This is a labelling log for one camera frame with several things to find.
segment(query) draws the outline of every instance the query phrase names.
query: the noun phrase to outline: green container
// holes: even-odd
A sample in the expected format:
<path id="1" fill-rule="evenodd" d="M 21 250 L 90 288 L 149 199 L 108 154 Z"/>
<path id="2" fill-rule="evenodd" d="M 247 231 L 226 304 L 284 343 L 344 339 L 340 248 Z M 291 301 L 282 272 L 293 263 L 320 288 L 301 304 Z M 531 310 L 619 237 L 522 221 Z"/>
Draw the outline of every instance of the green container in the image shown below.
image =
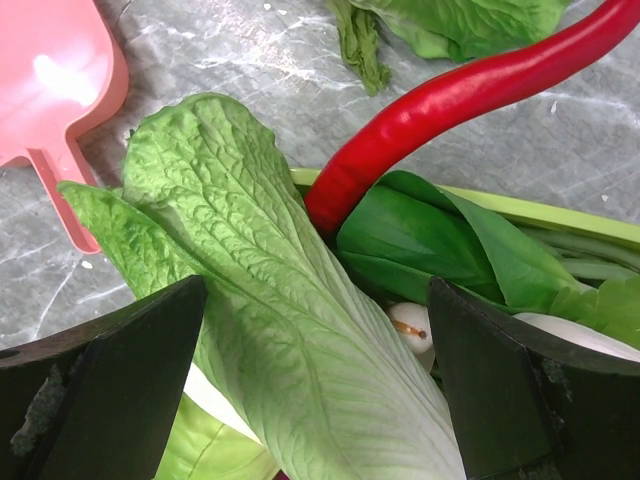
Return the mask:
<path id="1" fill-rule="evenodd" d="M 291 169 L 293 181 L 303 194 L 313 184 L 319 172 L 320 170 L 308 168 Z M 638 225 L 492 193 L 446 186 L 442 188 L 499 213 L 519 226 L 570 232 L 604 240 L 640 253 L 640 226 Z"/>

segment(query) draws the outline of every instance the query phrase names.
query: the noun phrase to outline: long red pepper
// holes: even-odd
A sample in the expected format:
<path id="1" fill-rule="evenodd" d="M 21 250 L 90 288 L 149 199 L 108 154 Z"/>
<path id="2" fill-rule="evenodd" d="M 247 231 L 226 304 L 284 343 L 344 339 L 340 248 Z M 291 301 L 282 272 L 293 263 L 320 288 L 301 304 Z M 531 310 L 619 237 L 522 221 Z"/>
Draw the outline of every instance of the long red pepper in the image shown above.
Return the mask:
<path id="1" fill-rule="evenodd" d="M 322 170 L 305 203 L 320 234 L 334 234 L 393 165 L 441 133 L 542 92 L 591 65 L 640 22 L 640 0 L 607 0 L 527 48 L 435 77 L 380 112 Z"/>

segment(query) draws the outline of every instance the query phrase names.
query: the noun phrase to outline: pink plastic scoop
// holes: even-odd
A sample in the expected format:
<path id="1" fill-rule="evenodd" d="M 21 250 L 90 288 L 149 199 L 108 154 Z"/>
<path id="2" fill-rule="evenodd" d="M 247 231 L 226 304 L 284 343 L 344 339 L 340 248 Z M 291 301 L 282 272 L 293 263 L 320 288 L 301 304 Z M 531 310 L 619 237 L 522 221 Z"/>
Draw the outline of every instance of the pink plastic scoop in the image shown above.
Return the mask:
<path id="1" fill-rule="evenodd" d="M 92 0 L 0 2 L 0 168 L 33 165 L 71 242 L 100 247 L 56 191 L 95 185 L 77 138 L 113 116 L 126 61 Z"/>

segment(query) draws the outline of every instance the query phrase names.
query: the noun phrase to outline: dustpan handle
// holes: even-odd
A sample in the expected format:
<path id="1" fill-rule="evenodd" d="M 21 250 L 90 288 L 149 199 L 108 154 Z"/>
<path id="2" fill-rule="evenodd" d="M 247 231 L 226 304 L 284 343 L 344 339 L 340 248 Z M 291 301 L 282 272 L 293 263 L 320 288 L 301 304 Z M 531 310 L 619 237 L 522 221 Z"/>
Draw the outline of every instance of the dustpan handle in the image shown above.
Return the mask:
<path id="1" fill-rule="evenodd" d="M 58 183 L 63 180 L 96 184 L 78 145 L 75 142 L 60 142 L 56 148 L 47 150 L 29 148 L 25 156 L 40 177 L 73 245 L 86 254 L 100 253 L 98 242 L 80 224 L 69 203 L 57 190 Z"/>

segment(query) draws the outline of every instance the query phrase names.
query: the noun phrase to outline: gray marble surface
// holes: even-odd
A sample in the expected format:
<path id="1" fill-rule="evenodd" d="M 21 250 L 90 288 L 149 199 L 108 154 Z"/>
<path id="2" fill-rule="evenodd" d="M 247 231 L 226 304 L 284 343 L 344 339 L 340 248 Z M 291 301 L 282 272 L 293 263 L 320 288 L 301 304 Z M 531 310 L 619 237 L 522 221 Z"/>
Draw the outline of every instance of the gray marble surface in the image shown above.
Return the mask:
<path id="1" fill-rule="evenodd" d="M 596 7 L 577 1 L 563 24 Z M 291 165 L 321 167 L 377 111 L 452 68 L 387 35 L 394 71 L 375 98 L 340 59 L 324 0 L 99 0 L 124 50 L 120 113 L 81 139 L 99 178 L 118 180 L 130 128 L 188 94 L 235 96 L 275 130 Z M 640 223 L 640 29 L 591 68 L 516 106 L 462 125 L 401 166 L 432 181 Z M 0 171 L 0 349 L 129 303 L 101 255 L 75 251 L 31 169 Z"/>

